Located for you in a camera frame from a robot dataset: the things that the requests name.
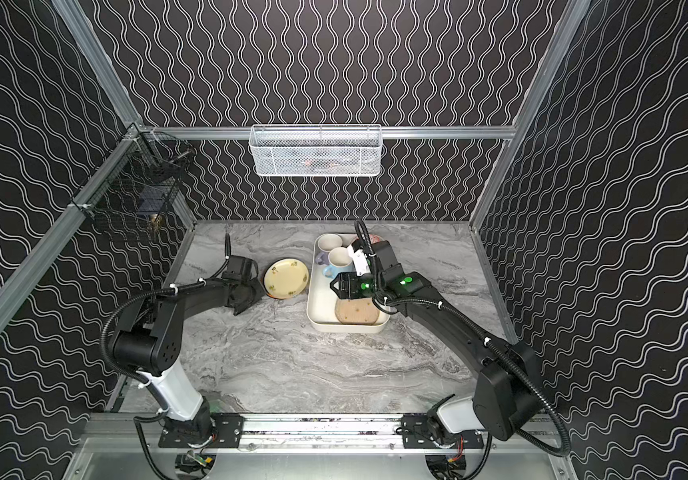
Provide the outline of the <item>amber glass plate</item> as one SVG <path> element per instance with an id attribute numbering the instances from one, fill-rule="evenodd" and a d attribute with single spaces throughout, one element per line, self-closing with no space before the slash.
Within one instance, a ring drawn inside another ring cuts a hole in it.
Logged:
<path id="1" fill-rule="evenodd" d="M 335 316 L 345 325 L 373 325 L 378 321 L 380 314 L 380 310 L 373 305 L 370 298 L 339 299 L 335 305 Z"/>

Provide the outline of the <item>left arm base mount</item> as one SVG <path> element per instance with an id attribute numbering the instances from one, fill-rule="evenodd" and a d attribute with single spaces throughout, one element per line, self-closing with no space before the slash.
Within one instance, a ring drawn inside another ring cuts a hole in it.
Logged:
<path id="1" fill-rule="evenodd" d="M 160 435 L 160 448 L 237 448 L 245 418 L 236 413 L 211 413 L 188 421 L 166 418 Z"/>

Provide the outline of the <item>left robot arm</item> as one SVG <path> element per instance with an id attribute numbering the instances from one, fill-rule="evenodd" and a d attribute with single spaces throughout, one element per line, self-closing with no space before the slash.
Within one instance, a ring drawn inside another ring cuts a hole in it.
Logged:
<path id="1" fill-rule="evenodd" d="M 138 294 L 118 306 L 102 326 L 101 356 L 116 372 L 139 382 L 158 402 L 154 416 L 134 418 L 143 426 L 161 423 L 163 431 L 190 446 L 215 435 L 210 405 L 191 384 L 181 365 L 184 322 L 207 310 L 227 308 L 239 315 L 266 295 L 261 281 L 205 280 Z"/>

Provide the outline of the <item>lavender mug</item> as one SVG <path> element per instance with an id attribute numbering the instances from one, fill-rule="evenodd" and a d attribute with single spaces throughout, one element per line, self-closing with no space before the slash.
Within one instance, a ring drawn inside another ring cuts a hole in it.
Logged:
<path id="1" fill-rule="evenodd" d="M 317 254 L 315 257 L 316 265 L 328 265 L 330 263 L 330 253 L 343 246 L 343 238 L 338 234 L 327 233 L 321 235 L 316 242 Z"/>

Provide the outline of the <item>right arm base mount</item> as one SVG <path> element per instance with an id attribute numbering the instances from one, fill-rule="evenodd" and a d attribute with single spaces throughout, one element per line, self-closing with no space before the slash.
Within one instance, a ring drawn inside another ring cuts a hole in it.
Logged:
<path id="1" fill-rule="evenodd" d="M 398 422 L 395 433 L 402 437 L 406 449 L 482 449 L 483 436 L 475 430 L 451 433 L 440 421 L 427 414 L 406 414 Z"/>

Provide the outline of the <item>cream yellow plate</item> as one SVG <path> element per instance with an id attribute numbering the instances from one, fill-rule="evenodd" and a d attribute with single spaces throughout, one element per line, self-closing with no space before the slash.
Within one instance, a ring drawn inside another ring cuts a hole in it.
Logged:
<path id="1" fill-rule="evenodd" d="M 303 293 L 309 279 L 309 269 L 301 260 L 287 258 L 276 261 L 267 269 L 263 284 L 270 297 L 286 300 Z"/>

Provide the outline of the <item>light blue mug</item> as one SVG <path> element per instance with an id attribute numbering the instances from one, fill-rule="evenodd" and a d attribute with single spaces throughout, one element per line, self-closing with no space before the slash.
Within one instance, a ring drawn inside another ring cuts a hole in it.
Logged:
<path id="1" fill-rule="evenodd" d="M 334 279 L 340 273 L 352 272 L 354 269 L 353 260 L 346 247 L 332 249 L 328 255 L 328 265 L 323 270 L 326 278 Z"/>

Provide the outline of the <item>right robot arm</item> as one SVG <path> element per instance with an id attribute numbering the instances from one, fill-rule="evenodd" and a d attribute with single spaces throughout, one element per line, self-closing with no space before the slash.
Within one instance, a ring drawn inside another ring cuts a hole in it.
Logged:
<path id="1" fill-rule="evenodd" d="M 543 390 L 538 356 L 524 342 L 512 344 L 486 330 L 417 272 L 400 274 L 391 282 L 344 272 L 330 281 L 329 289 L 342 300 L 368 298 L 419 323 L 475 372 L 477 383 L 468 401 L 474 413 L 464 412 L 464 420 L 478 420 L 480 428 L 498 440 L 518 435 L 550 455 L 569 455 L 568 427 Z M 556 427 L 558 445 L 549 445 L 524 429 L 540 412 Z"/>

